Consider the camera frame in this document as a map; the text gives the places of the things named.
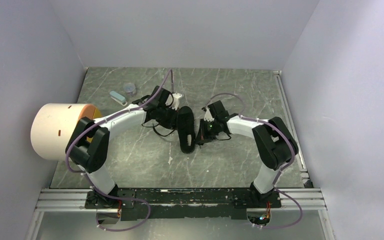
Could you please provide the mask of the black canvas sneaker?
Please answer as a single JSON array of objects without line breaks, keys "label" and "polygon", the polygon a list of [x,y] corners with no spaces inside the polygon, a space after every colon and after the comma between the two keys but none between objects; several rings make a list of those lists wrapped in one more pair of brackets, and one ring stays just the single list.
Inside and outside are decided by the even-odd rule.
[{"label": "black canvas sneaker", "polygon": [[184,154],[190,154],[195,150],[195,117],[189,106],[182,106],[177,114],[177,133],[179,146]]}]

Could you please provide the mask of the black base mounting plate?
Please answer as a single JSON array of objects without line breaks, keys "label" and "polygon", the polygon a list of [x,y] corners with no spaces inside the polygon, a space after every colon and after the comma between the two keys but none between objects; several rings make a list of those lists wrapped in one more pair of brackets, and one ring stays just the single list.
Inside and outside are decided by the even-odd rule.
[{"label": "black base mounting plate", "polygon": [[101,212],[103,217],[121,221],[182,218],[231,218],[247,220],[250,209],[264,211],[282,206],[280,195],[273,191],[258,200],[247,187],[235,188],[120,188],[119,200],[105,204],[93,191],[86,195],[84,208]]}]

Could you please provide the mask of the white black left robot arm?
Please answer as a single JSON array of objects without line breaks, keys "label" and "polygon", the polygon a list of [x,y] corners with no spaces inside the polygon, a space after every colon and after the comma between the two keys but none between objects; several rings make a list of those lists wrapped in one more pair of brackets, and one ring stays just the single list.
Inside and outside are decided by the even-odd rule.
[{"label": "white black left robot arm", "polygon": [[157,85],[152,94],[134,100],[120,111],[78,120],[65,149],[65,160],[80,168],[79,172],[89,180],[92,192],[104,207],[112,208],[120,199],[119,188],[105,166],[112,138],[151,120],[166,129],[178,130],[182,97]]}]

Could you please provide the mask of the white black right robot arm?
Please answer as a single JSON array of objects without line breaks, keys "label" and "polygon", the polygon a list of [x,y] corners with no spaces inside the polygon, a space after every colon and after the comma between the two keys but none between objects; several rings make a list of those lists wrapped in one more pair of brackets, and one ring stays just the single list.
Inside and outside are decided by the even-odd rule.
[{"label": "white black right robot arm", "polygon": [[197,145],[217,140],[220,133],[225,133],[229,140],[232,135],[241,135],[255,141],[262,165],[250,184],[249,199],[255,207],[262,207],[274,191],[283,167],[299,153],[297,142],[280,117],[259,119],[230,114],[219,100],[202,110],[204,117],[199,122]]}]

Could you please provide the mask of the light blue stapler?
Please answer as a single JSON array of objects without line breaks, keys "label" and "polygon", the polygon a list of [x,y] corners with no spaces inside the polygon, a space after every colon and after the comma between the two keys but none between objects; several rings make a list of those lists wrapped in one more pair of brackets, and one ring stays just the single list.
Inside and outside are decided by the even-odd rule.
[{"label": "light blue stapler", "polygon": [[111,91],[111,92],[109,93],[109,95],[110,95],[110,97],[111,97],[114,101],[116,101],[117,103],[119,103],[119,104],[122,105],[122,106],[126,106],[126,105],[128,104],[128,101],[127,101],[126,97],[123,96],[123,95],[121,95],[121,94],[119,94],[119,93],[116,92],[116,91]]}]

